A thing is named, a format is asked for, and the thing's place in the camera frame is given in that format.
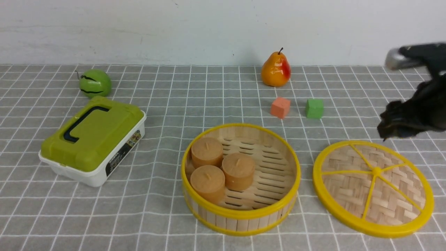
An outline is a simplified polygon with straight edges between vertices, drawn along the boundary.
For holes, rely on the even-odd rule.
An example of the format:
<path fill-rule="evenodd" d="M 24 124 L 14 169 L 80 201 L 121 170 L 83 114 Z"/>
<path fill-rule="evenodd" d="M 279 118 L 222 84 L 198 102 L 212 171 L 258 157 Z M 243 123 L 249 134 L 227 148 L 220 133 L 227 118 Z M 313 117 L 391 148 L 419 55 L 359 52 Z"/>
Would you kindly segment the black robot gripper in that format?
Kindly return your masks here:
<path fill-rule="evenodd" d="M 411 138 L 427 131 L 446 130 L 445 75 L 418 84 L 413 96 L 389 102 L 379 117 L 377 131 L 384 141 Z"/>

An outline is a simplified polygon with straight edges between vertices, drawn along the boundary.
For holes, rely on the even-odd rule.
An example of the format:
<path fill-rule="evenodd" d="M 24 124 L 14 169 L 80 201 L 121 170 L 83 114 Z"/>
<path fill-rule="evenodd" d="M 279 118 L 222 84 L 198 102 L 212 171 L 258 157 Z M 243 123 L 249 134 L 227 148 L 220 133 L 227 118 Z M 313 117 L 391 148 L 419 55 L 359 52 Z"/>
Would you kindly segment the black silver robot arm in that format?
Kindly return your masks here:
<path fill-rule="evenodd" d="M 390 70 L 427 67 L 430 80 L 418 84 L 413 96 L 394 100 L 380 114 L 377 126 L 383 140 L 411 138 L 427 131 L 444 132 L 446 128 L 446 45 L 430 43 L 391 49 L 385 65 Z"/>

